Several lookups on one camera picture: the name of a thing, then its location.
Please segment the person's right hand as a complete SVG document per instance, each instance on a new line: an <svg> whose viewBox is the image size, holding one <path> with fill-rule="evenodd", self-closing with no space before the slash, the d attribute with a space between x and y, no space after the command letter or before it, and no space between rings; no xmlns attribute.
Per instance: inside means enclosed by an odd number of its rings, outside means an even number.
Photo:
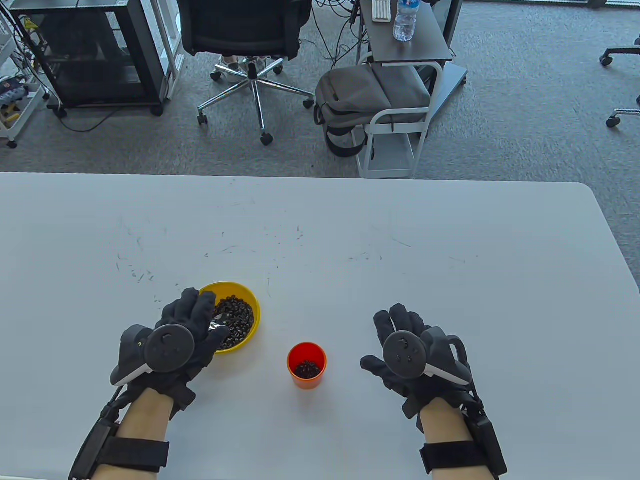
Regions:
<svg viewBox="0 0 640 480"><path fill-rule="evenodd" d="M408 419L436 399L455 409L475 403L466 348L457 336L426 325L400 303L378 311L374 326L382 358L366 355L359 365L405 399L402 411Z"/></svg>

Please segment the person's left hand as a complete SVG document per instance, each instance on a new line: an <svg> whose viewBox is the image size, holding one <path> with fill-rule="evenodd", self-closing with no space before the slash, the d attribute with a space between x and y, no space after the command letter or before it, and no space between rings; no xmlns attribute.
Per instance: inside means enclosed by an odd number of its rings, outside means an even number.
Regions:
<svg viewBox="0 0 640 480"><path fill-rule="evenodd" d="M201 294L195 288L187 288L181 298L165 306L157 327L180 325L189 330L194 338L194 352L185 365L168 373L143 374L128 383L127 389L137 400L147 389L153 390L173 400L170 419L189 407L196 395L188 384L207 368L215 353L230 334L226 325L211 330L214 319L216 295L206 291Z"/></svg>

